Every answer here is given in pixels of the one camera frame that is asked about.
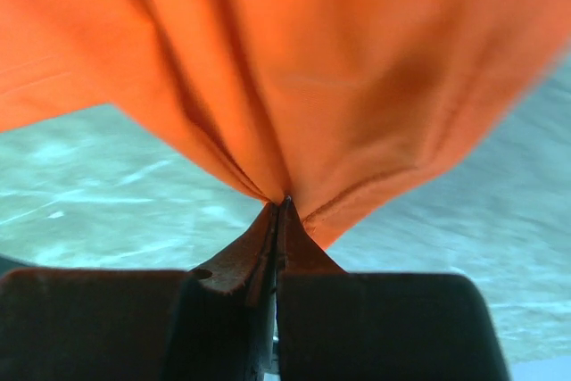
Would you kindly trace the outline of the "orange t shirt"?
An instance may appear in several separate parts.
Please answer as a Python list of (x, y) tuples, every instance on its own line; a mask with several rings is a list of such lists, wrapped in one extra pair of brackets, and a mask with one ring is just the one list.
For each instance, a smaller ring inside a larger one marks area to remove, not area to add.
[(570, 0), (1, 0), (1, 127), (113, 104), (331, 245), (462, 161)]

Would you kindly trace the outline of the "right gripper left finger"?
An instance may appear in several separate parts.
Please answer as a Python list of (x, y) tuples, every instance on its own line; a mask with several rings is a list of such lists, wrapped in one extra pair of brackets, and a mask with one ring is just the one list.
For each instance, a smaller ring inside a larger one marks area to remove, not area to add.
[(4, 380), (261, 380), (277, 207), (189, 271), (4, 264)]

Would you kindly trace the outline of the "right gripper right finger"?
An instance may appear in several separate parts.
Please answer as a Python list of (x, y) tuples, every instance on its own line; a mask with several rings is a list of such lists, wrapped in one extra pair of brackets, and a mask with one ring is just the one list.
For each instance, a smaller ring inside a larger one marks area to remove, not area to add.
[(470, 279), (347, 272), (308, 236), (291, 199), (277, 220), (277, 329), (284, 380), (509, 378)]

